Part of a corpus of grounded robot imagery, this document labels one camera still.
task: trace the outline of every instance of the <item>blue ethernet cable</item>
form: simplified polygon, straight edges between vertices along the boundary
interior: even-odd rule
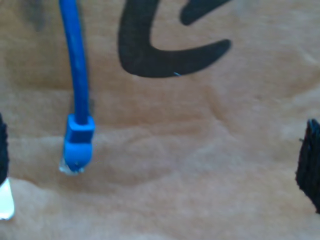
[[[96,127],[89,110],[87,64],[77,1],[60,0],[60,11],[69,51],[75,109],[67,118],[60,171],[77,175],[91,162]]]

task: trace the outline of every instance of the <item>blue wire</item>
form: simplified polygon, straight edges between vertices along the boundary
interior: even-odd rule
[[[60,10],[68,44],[74,91],[75,122],[86,125],[89,116],[87,64],[76,0],[60,0]]]

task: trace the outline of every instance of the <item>black fuzzy object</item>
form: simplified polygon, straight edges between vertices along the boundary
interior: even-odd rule
[[[320,124],[315,119],[307,123],[296,182],[314,204],[316,213],[320,214]]]
[[[6,181],[9,172],[7,125],[0,113],[0,186]]]

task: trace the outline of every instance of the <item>orange cloth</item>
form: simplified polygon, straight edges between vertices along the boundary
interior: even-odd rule
[[[169,78],[123,69],[125,0],[79,1],[97,129],[78,177],[58,170],[73,89],[58,1],[40,2],[0,5],[16,204],[1,240],[320,239],[295,182],[299,138],[320,119],[319,0],[231,1],[190,26],[186,0],[162,0],[155,48],[232,41],[209,67]]]

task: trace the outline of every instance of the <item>black object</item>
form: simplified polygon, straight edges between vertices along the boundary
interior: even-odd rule
[[[9,172],[7,125],[0,113],[0,186],[6,181]]]
[[[189,3],[183,8],[180,21],[185,26],[190,26],[211,11],[227,4],[231,0],[189,0]]]
[[[320,214],[320,124],[315,119],[307,123],[300,150],[296,182]]]
[[[126,0],[118,32],[122,68],[144,78],[172,78],[194,74],[220,60],[232,47],[228,39],[179,51],[152,46],[151,33],[160,0]],[[181,21],[190,25],[227,3],[226,0],[192,0],[182,11]]]

